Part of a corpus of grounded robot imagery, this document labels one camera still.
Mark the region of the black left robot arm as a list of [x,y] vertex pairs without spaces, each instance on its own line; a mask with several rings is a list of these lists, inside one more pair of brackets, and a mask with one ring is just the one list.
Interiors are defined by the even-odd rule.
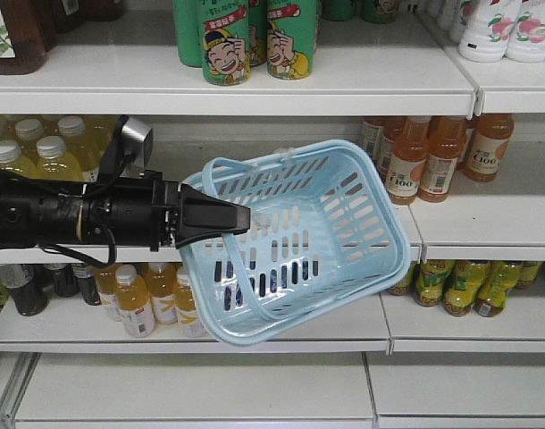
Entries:
[[180,248],[241,234],[250,210],[159,172],[97,182],[31,179],[0,169],[0,249],[53,245]]

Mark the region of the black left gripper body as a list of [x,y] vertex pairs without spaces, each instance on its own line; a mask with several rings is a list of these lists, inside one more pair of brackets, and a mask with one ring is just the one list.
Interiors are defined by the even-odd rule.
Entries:
[[175,244],[179,208],[179,183],[154,180],[151,201],[150,250]]

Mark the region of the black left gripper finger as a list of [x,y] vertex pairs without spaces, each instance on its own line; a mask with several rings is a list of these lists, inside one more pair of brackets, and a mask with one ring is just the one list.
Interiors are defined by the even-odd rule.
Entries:
[[250,209],[181,184],[178,191],[175,246],[218,238],[224,233],[242,234],[250,228]]

